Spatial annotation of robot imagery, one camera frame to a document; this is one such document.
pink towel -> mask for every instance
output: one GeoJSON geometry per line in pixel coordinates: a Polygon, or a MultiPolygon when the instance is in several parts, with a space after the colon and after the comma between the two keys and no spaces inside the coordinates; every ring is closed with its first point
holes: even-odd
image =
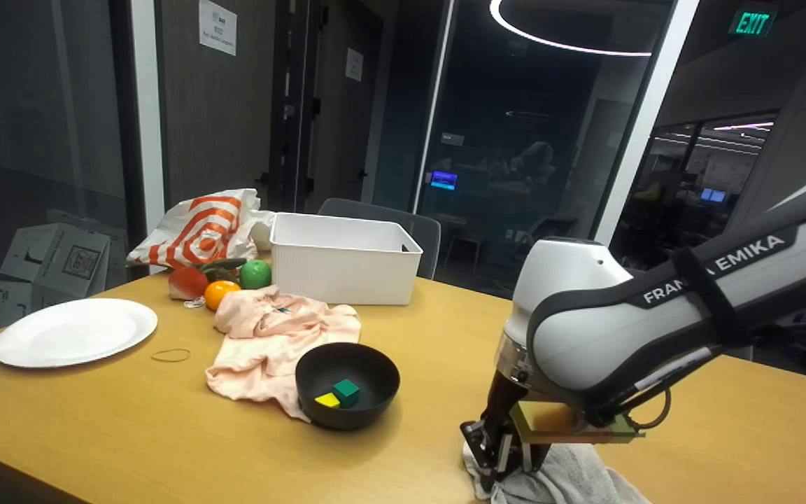
{"type": "Polygon", "coordinates": [[[276,400],[287,418],[307,419],[296,405],[294,363],[328,342],[357,342],[361,321],[350,306],[328,306],[280,292],[234,292],[214,312],[223,344],[207,366],[207,386],[228,400],[276,400]]]}

cloth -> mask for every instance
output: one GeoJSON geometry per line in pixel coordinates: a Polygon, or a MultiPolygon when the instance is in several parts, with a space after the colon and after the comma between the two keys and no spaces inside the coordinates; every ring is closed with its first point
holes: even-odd
{"type": "Polygon", "coordinates": [[[490,504],[647,504],[624,475],[609,471],[594,446],[550,446],[536,473],[515,471],[483,494],[475,460],[462,446],[465,471],[475,495],[490,504]]]}
{"type": "Polygon", "coordinates": [[[233,292],[212,317],[223,344],[203,370],[207,386],[228,400],[276,400],[287,418],[296,405],[294,366],[301,352],[328,342],[357,342],[361,319],[350,306],[282,296],[273,285],[233,292]]]}

franka emika robot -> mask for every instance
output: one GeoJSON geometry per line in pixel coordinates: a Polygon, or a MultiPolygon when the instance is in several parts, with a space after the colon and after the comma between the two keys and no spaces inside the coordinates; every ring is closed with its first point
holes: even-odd
{"type": "Polygon", "coordinates": [[[753,330],[806,307],[806,186],[745,230],[630,274],[598,243],[536,240],[477,419],[458,425],[490,489],[536,471],[553,443],[624,443],[668,412],[668,386],[753,330]],[[664,398],[648,422],[633,410],[664,398]],[[536,429],[524,405],[546,412],[536,429]]]}

exit sign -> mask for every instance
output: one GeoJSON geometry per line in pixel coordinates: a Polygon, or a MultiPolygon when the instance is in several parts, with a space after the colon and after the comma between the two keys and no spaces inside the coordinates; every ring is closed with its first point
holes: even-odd
{"type": "Polygon", "coordinates": [[[775,8],[738,8],[731,25],[734,37],[763,37],[775,19],[775,8]]]}

white plate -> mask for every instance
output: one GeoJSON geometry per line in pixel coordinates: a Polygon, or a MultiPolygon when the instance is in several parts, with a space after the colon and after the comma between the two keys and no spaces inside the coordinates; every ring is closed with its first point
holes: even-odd
{"type": "Polygon", "coordinates": [[[0,333],[0,363],[76,366],[122,352],[146,342],[156,314],[130,300],[72,300],[42,307],[0,333]]]}

